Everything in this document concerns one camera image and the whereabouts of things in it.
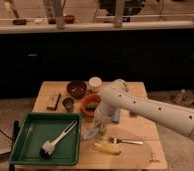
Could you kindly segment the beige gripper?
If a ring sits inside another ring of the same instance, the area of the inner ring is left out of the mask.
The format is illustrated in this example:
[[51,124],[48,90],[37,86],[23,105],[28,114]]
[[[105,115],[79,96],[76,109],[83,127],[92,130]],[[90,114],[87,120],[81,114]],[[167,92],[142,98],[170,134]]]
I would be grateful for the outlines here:
[[107,126],[112,122],[112,115],[102,113],[100,110],[96,110],[94,116],[94,136],[103,136],[106,132]]

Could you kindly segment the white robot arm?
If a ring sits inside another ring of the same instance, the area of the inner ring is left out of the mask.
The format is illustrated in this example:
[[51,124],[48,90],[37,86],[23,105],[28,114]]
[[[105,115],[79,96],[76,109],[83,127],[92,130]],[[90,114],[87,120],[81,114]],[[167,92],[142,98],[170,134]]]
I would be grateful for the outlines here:
[[96,116],[101,122],[110,121],[117,109],[124,109],[194,141],[194,109],[130,95],[122,79],[102,88],[100,98]]

